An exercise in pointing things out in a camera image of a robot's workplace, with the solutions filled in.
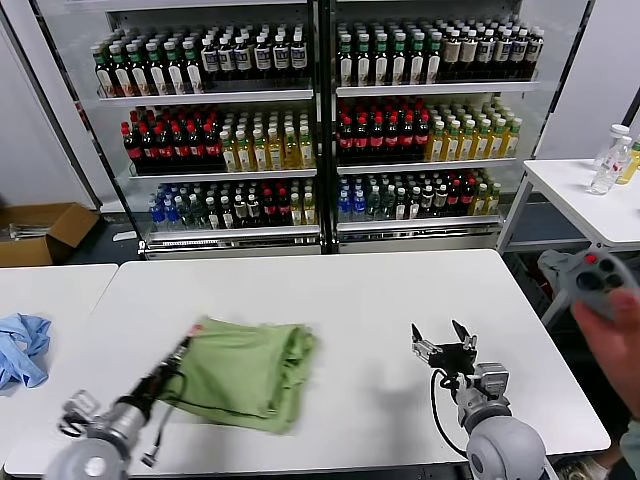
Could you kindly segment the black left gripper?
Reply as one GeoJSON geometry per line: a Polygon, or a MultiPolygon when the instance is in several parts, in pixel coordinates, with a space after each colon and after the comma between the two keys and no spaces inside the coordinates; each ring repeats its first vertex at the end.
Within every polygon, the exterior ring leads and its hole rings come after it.
{"type": "Polygon", "coordinates": [[[141,396],[145,400],[155,400],[161,396],[170,380],[177,374],[193,340],[199,335],[197,327],[192,327],[175,349],[162,360],[144,379],[141,396]]]}

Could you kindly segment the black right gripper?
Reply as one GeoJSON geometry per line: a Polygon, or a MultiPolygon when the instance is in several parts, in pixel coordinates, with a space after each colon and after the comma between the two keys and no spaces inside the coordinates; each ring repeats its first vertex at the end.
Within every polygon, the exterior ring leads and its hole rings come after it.
{"type": "Polygon", "coordinates": [[[441,344],[436,346],[424,340],[417,326],[411,324],[412,350],[417,356],[430,356],[430,366],[441,369],[446,375],[471,375],[474,373],[475,336],[458,321],[452,325],[462,343],[441,344]]]}

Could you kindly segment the person's bare hand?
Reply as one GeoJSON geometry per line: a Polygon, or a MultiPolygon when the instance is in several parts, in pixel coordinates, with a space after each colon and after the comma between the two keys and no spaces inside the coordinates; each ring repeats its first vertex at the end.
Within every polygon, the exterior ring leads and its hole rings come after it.
{"type": "Polygon", "coordinates": [[[584,302],[572,305],[585,340],[616,393],[639,419],[639,300],[634,292],[609,293],[614,319],[605,320],[584,302]]]}

